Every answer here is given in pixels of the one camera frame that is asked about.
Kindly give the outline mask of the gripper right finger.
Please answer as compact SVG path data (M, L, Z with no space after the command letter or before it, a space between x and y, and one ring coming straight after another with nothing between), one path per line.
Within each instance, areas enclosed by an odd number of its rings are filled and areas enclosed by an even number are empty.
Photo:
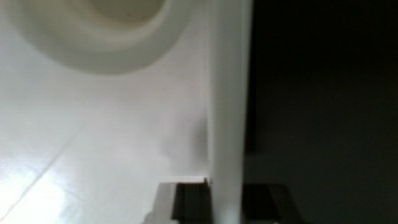
M290 189L283 184L246 184L246 224L306 224Z

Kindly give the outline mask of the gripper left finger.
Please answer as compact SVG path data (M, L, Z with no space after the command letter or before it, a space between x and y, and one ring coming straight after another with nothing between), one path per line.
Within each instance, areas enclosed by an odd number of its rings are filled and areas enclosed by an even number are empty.
M207 183L159 185L155 204L143 224L212 224L212 193Z

